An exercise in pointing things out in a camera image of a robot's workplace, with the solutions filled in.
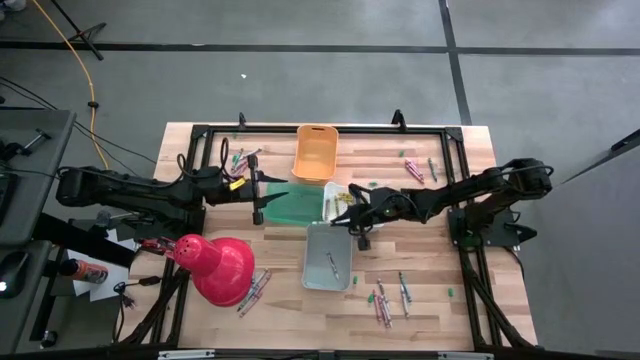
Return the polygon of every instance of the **gray floor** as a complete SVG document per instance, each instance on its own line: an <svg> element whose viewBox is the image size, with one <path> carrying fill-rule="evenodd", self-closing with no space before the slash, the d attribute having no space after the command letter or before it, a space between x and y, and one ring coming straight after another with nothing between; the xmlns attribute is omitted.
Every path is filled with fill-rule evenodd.
<svg viewBox="0 0 640 360"><path fill-rule="evenodd" d="M101 41L445 45L437 0L60 2L81 26L106 21ZM458 46L640 47L635 16L640 3L634 0L450 0L449 7ZM64 24L48 2L45 8ZM68 26L63 29L71 34ZM0 38L58 41L33 7L0 23ZM101 105L96 131L151 157L167 121L234 121L239 111L249 121L387 123L401 108L411 123L460 124L445 54L104 55L98 62L81 53ZM640 126L639 57L461 55L460 63L471 119L490 127L498 162L537 157L555 166L555 184ZM76 111L88 124L87 83L70 53L0 50L0 74ZM30 105L2 88L0 95L12 104ZM141 175L153 173L144 160L114 154ZM90 142L77 134L63 163L100 165ZM96 208L62 208L50 199L46 210L61 218L86 218ZM574 330L563 336L554 332L558 322L569 321L561 316L571 308L563 276L552 272L557 268L546 262L535 241L524 246L522 258L540 343L562 351L596 350L585 344L581 324L563 323L563 329ZM86 298L60 306L63 315L56 316L74 319L67 322L74 326L66 325L59 347L108 343L116 311L111 305L99 307L106 315L91 323L83 314L98 308Z"/></svg>

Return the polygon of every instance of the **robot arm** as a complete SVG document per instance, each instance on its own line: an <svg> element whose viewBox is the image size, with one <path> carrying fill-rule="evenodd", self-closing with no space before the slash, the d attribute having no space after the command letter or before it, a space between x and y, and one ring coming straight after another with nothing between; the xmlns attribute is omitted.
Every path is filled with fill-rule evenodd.
<svg viewBox="0 0 640 360"><path fill-rule="evenodd" d="M196 174L184 174L171 183L94 167L61 168L56 198L64 206L102 204L151 215L160 222L183 221L183 211L201 209L203 199L212 206L253 202L253 222L259 225L263 221L261 209L287 193L260 197L258 183L286 181L256 170L255 155L247 161L251 180L230 178L217 166L200 169Z"/></svg>
<svg viewBox="0 0 640 360"><path fill-rule="evenodd" d="M435 190L398 191L388 187L369 190L350 184L349 191L356 198L356 204L349 206L344 214L331 223L346 226L352 235L362 236L375 224L396 220L424 224L448 206L491 194L484 201L464 208L466 228L478 231L513 203L545 196L551 191L549 175L552 171L551 167L541 161L528 158L512 160L504 166L486 169L479 175ZM363 193L369 194L370 202Z"/></svg>

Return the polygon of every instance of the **yellow cable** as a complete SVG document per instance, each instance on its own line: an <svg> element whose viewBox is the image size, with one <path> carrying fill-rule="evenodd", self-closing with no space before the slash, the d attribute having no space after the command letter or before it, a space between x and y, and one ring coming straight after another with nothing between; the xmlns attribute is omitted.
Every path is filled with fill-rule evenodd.
<svg viewBox="0 0 640 360"><path fill-rule="evenodd" d="M87 81L89 82L89 92L91 93L91 102L95 102L96 100L95 100L95 94L93 92L93 82L91 81L91 75L89 75L89 71L84 66L84 63L82 62L82 59L80 59L80 56L78 56L78 53L76 52L76 49L74 49L73 45L71 45L71 43L67 40L67 38L64 37L64 34L62 33L62 31L60 31L60 29L58 28L56 23L53 22L53 20L51 20L51 18L49 17L49 14L47 14L47 12L42 8L42 6L40 6L40 4L38 3L38 0L33 0L33 3L36 5L38 10L40 10L42 15L44 15L44 17L47 18L47 20L49 20L49 23L51 24L51 26L53 26L53 28L56 30L56 32L58 32L58 35L60 35L62 40L64 40L64 42L67 44L67 46L69 47L69 49L73 53L73 56L75 56L76 59L78 60L78 62L80 63L80 66L82 67L82 71L84 71L84 74L87 76ZM95 133L95 131L94 131L95 122L96 122L96 108L91 107L91 126L90 126L90 128L91 128L91 140L93 141L93 146L96 148L96 151L98 152L98 155L100 156L100 160L102 160L102 163L104 164L104 168L109 170L109 163L107 162L107 159L104 158L104 155L102 155L102 151L100 150L100 147L98 146L98 142L96 141L96 138L93 135Z"/></svg>

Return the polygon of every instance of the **gray bin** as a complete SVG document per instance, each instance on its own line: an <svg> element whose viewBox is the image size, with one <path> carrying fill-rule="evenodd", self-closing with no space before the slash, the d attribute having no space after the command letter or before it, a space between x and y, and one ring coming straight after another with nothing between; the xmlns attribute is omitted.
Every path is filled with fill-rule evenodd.
<svg viewBox="0 0 640 360"><path fill-rule="evenodd" d="M351 283L353 246L353 238L346 227L325 223L309 225L302 286L316 290L347 290ZM327 252L331 253L339 279L335 278Z"/></svg>

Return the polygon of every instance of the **lamp shade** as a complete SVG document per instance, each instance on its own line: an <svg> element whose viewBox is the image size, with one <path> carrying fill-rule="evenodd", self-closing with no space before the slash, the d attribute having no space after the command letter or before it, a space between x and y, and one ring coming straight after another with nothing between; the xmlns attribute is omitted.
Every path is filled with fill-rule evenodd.
<svg viewBox="0 0 640 360"><path fill-rule="evenodd" d="M238 304L249 292L255 269L251 247L242 240L224 237L208 241L185 235L176 242L173 259L191 271L193 284L216 306Z"/></svg>

